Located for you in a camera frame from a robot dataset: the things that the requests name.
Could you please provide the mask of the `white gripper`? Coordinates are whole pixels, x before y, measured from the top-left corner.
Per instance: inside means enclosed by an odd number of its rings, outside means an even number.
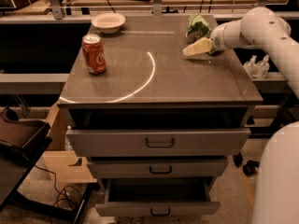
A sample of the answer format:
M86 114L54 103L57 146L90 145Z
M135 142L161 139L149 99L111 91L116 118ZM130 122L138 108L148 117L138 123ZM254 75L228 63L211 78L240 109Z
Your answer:
M183 50L185 56L193 56L211 51L231 49L237 39L237 25L234 21L217 26L211 33L210 39L202 37Z

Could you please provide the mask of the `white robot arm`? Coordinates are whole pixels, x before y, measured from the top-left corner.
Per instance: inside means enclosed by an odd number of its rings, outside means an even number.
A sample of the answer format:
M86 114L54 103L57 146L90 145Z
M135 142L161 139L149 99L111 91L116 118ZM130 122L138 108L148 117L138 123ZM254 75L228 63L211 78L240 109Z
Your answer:
M211 50L261 49L276 73L265 82L283 81L299 98L299 43L291 27L267 7L255 7L238 21L214 28L183 50L193 56ZM256 181L252 224L299 224L299 122L288 124L268 140Z

